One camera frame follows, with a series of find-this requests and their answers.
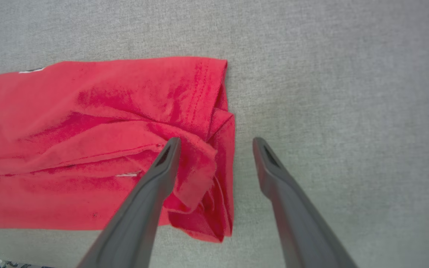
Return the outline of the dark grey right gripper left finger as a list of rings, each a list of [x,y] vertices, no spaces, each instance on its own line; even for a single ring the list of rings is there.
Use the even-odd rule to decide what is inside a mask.
[[[181,139],[169,139],[100,233],[79,268],[147,268],[162,205],[177,177]]]

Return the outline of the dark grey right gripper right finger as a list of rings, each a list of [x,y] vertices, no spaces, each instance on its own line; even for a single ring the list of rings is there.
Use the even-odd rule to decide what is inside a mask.
[[[271,201],[288,268],[355,268],[356,263],[265,139],[252,141],[258,181]]]

